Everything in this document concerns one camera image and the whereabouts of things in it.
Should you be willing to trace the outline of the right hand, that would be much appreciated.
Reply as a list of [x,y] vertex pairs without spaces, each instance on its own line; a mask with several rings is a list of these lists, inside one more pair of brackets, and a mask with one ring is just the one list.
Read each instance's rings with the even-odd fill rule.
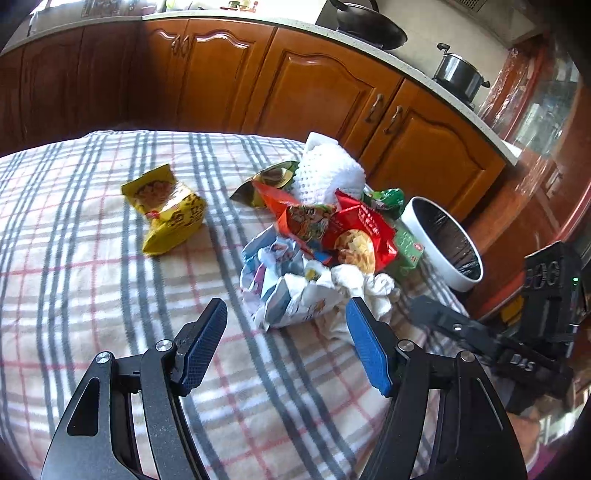
[[508,414],[520,446],[526,470],[531,471],[539,456],[540,423],[512,413]]

